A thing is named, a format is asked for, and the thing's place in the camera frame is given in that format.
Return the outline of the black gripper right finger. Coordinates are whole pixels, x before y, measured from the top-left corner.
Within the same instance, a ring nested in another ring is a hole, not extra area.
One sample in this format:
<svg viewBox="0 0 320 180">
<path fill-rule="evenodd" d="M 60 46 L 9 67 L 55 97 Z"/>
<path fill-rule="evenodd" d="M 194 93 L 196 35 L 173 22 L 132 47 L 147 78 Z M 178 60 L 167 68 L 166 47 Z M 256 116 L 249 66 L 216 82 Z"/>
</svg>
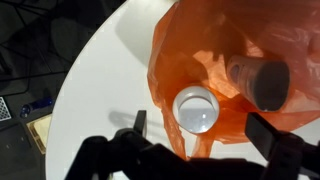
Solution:
<svg viewBox="0 0 320 180">
<path fill-rule="evenodd" d="M 251 112 L 247 115 L 245 135 L 259 153 L 269 160 L 280 132 L 261 115 Z"/>
</svg>

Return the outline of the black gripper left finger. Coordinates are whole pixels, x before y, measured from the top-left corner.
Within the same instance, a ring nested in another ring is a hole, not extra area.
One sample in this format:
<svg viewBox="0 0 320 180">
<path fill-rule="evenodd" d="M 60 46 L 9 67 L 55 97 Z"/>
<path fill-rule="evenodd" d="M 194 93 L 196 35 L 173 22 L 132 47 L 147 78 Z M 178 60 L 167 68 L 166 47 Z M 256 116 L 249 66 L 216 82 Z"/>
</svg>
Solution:
<svg viewBox="0 0 320 180">
<path fill-rule="evenodd" d="M 147 111 L 139 110 L 134 122 L 133 129 L 143 137 L 147 134 Z"/>
</svg>

